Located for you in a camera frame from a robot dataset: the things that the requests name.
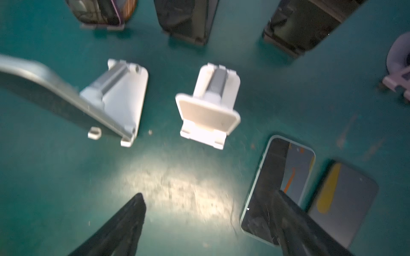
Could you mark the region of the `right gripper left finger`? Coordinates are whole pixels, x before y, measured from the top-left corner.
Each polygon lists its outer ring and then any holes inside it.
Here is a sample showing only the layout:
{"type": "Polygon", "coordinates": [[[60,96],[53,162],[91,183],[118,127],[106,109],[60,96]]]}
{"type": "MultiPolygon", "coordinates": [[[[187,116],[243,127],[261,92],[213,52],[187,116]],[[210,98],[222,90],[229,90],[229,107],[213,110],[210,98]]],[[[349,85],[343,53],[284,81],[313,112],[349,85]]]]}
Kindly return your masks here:
{"type": "Polygon", "coordinates": [[[146,204],[142,193],[133,196],[71,256],[135,256],[142,234],[146,204]]]}

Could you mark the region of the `lilac small phone stand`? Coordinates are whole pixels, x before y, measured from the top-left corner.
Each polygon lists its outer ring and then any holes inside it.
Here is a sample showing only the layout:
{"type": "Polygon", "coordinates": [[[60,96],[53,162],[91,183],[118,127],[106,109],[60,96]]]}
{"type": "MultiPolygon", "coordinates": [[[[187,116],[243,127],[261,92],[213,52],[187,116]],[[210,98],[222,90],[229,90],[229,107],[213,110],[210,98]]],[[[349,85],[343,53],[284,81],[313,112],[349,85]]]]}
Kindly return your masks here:
{"type": "Polygon", "coordinates": [[[403,98],[410,103],[410,32],[400,35],[391,46],[386,67],[388,75],[382,85],[394,92],[397,87],[404,89],[403,98]]]}

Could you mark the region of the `silver phone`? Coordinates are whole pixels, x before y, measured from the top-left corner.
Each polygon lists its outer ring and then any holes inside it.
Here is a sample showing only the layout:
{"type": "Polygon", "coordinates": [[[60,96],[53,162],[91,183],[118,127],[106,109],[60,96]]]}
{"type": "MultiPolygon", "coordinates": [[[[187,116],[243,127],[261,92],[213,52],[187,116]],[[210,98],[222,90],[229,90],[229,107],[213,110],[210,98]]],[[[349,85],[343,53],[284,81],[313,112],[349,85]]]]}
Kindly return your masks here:
{"type": "Polygon", "coordinates": [[[102,134],[127,140],[134,129],[116,121],[106,111],[80,96],[48,66],[9,55],[1,55],[1,88],[68,120],[85,131],[101,129],[102,134]]]}
{"type": "Polygon", "coordinates": [[[281,135],[266,146],[240,218],[242,231],[266,244],[279,246],[275,233],[273,195],[283,191],[298,206],[316,161],[314,151],[281,135]]]}

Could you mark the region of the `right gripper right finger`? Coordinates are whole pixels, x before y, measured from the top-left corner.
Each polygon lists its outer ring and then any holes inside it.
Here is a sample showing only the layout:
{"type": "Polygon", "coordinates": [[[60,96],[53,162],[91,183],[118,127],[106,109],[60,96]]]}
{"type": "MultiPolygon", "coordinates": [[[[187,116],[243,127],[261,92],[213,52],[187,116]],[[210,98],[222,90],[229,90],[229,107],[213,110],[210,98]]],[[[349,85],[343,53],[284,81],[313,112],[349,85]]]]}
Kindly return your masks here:
{"type": "Polygon", "coordinates": [[[272,197],[275,233],[284,256],[351,256],[284,192],[272,197]]]}

